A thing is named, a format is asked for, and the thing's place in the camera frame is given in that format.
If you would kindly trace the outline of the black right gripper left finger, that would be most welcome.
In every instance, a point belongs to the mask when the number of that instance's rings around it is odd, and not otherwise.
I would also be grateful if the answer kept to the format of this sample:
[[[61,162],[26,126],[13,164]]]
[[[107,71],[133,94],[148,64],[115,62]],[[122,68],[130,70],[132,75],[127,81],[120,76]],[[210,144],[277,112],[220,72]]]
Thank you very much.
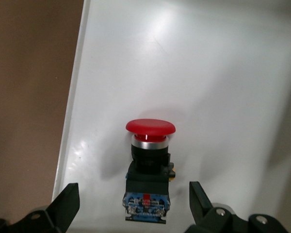
[[[69,183],[45,210],[9,224],[0,218],[0,233],[65,233],[80,209],[79,185]]]

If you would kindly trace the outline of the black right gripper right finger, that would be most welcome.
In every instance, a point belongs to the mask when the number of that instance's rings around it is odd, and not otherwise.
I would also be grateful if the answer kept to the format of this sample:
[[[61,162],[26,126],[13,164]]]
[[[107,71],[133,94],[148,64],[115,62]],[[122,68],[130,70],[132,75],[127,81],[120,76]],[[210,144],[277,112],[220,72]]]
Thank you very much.
[[[252,214],[243,220],[224,207],[214,207],[199,182],[189,183],[190,209],[195,224],[187,233],[287,233],[274,217]]]

